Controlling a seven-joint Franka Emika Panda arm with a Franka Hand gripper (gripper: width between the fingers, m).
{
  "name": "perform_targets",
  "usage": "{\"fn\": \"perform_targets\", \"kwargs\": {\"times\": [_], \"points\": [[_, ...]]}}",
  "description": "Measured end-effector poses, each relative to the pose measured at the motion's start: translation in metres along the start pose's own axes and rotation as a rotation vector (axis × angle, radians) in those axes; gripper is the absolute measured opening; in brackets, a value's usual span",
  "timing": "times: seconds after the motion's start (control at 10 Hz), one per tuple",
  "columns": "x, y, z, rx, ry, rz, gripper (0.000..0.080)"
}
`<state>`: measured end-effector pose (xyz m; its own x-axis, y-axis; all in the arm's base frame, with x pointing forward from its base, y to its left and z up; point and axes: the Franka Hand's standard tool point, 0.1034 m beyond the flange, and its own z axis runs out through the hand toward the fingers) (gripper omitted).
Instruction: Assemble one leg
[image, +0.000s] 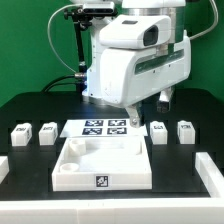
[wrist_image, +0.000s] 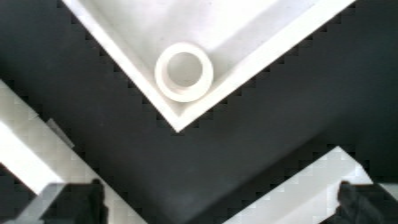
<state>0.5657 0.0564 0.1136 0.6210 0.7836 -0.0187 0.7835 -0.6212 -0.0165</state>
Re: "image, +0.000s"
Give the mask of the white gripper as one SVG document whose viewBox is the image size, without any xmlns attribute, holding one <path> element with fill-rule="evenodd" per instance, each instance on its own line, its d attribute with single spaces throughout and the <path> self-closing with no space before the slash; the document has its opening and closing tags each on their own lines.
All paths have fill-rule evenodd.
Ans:
<svg viewBox="0 0 224 224">
<path fill-rule="evenodd" d="M 171 108 L 171 100 L 173 97 L 173 88 L 166 88 L 159 93 L 156 93 L 134 105 L 130 105 L 126 108 L 129 115 L 130 125 L 133 128 L 140 128 L 143 125 L 143 103 L 154 100 L 156 110 L 160 113 L 167 113 Z"/>
</svg>

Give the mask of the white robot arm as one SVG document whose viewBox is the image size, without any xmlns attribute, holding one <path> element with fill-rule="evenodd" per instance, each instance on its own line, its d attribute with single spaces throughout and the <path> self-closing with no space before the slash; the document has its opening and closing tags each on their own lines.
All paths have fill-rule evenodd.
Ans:
<svg viewBox="0 0 224 224">
<path fill-rule="evenodd" d="M 141 101 L 188 78 L 190 39 L 184 30 L 186 0 L 89 0 L 93 62 L 87 73 L 95 98 L 127 111 L 142 125 Z"/>
</svg>

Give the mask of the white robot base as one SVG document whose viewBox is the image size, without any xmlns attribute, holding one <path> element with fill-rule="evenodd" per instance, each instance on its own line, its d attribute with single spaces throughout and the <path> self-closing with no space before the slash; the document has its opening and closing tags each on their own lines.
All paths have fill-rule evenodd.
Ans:
<svg viewBox="0 0 224 224">
<path fill-rule="evenodd" d="M 111 17 L 95 17 L 92 20 L 92 26 L 90 28 L 92 62 L 90 67 L 87 69 L 86 88 L 82 92 L 84 102 L 97 105 L 105 104 L 105 101 L 102 99 L 100 87 L 100 59 L 102 52 L 106 47 L 100 44 L 99 33 L 100 30 L 111 21 Z"/>
</svg>

